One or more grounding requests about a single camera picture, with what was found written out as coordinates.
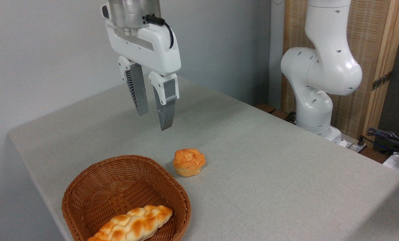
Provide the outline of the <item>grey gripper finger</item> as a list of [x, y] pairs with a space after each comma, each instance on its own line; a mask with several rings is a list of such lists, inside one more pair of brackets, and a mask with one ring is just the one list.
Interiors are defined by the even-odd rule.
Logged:
[[149, 107], [141, 65], [123, 56], [119, 57], [118, 63], [121, 76], [129, 87], [129, 92], [138, 114], [147, 114], [149, 112]]
[[152, 71], [148, 77], [153, 85], [159, 122], [163, 131], [170, 128], [173, 123], [175, 102], [179, 99], [177, 75], [161, 76]]

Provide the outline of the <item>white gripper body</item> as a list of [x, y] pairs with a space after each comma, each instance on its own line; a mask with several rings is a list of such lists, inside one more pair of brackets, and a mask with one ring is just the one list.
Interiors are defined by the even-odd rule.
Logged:
[[137, 36], [127, 36], [123, 29], [105, 21], [110, 44], [114, 51], [130, 61], [163, 76], [171, 75], [181, 67], [176, 38], [172, 48], [169, 31], [165, 26], [150, 24], [140, 28]]

